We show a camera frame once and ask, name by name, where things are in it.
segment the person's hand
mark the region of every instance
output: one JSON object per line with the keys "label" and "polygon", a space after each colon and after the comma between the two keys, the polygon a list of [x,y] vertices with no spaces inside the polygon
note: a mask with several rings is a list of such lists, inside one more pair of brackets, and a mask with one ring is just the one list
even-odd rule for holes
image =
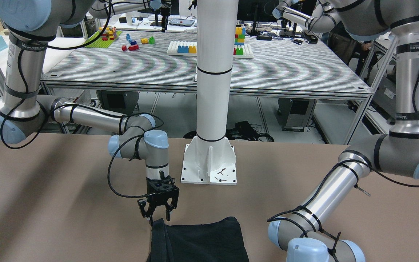
{"label": "person's hand", "polygon": [[364,44],[362,44],[361,45],[361,49],[363,50],[363,51],[367,51],[367,50],[369,50],[371,48],[371,43],[364,43]]}

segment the red block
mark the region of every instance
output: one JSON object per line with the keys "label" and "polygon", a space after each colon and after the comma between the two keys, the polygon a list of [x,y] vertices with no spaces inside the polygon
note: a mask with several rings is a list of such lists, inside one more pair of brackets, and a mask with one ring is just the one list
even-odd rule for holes
{"label": "red block", "polygon": [[128,50],[129,50],[129,51],[138,50],[138,45],[129,46],[129,47],[128,47]]}

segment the folded cloth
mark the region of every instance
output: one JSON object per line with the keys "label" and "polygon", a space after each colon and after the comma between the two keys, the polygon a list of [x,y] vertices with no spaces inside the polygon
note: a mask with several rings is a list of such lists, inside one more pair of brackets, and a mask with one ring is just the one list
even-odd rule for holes
{"label": "folded cloth", "polygon": [[248,262],[235,217],[206,225],[168,226],[153,222],[147,262]]}

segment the brown table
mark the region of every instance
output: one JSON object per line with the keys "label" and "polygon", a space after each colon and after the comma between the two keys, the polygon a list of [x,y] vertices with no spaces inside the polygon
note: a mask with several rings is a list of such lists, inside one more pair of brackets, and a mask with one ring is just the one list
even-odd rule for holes
{"label": "brown table", "polygon": [[[0,143],[0,261],[144,262],[150,227],[134,199],[106,183],[108,136],[40,134],[13,151]],[[188,140],[170,139],[170,171],[180,178]],[[200,224],[235,216],[252,262],[282,262],[268,240],[266,219],[296,207],[321,181],[345,146],[235,141],[237,186],[181,184],[169,224]],[[145,193],[143,161],[117,160],[113,184]],[[415,183],[397,177],[399,181]],[[356,242],[368,262],[419,261],[419,189],[371,174],[352,190],[324,228]],[[163,217],[159,208],[156,219]]]}

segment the white pole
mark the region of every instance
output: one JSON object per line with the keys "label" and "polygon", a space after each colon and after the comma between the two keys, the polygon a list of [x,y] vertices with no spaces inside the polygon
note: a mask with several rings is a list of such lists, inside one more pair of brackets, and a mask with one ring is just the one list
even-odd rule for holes
{"label": "white pole", "polygon": [[198,2],[196,132],[181,182],[236,184],[236,156],[226,135],[238,0]]}

